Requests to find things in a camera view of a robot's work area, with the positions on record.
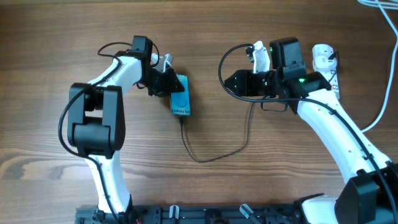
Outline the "blue Galaxy smartphone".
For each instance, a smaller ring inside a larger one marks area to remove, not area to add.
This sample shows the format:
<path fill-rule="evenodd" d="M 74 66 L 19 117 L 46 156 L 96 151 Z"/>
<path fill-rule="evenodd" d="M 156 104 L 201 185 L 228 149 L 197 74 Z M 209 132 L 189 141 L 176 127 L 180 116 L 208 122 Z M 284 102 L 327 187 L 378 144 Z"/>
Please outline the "blue Galaxy smartphone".
<path fill-rule="evenodd" d="M 190 106 L 188 77 L 186 75 L 177 74 L 177 78 L 184 87 L 184 91 L 171 94 L 170 97 L 171 112 L 174 115 L 190 116 L 191 106 Z"/>

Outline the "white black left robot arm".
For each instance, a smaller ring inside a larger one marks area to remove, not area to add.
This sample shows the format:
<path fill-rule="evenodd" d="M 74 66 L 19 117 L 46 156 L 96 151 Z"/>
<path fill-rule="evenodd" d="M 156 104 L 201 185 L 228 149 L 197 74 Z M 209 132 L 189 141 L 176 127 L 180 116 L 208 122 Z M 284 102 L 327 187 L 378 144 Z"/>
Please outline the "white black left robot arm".
<path fill-rule="evenodd" d="M 127 50 L 111 58 L 112 64 L 98 78 L 70 87 L 60 117 L 68 121 L 68 139 L 60 143 L 91 169 L 99 199 L 97 222 L 139 223 L 120 162 L 126 136 L 123 97 L 133 86 L 146 88 L 150 96 L 170 97 L 172 114 L 189 116 L 188 78 L 176 74 L 172 56 L 161 56 L 146 36 L 134 36 Z"/>

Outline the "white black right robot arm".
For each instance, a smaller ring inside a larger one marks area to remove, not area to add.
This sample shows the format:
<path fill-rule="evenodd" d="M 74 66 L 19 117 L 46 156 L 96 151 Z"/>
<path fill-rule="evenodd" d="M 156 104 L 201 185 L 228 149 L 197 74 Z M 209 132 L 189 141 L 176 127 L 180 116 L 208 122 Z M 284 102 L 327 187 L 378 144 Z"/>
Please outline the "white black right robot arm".
<path fill-rule="evenodd" d="M 285 103 L 318 135 L 345 186 L 337 198 L 315 194 L 294 202 L 294 223 L 396 223 L 397 164 L 379 151 L 344 111 L 331 83 L 308 73 L 294 37 L 246 44 L 254 65 L 221 80 L 231 96 L 251 103 Z"/>

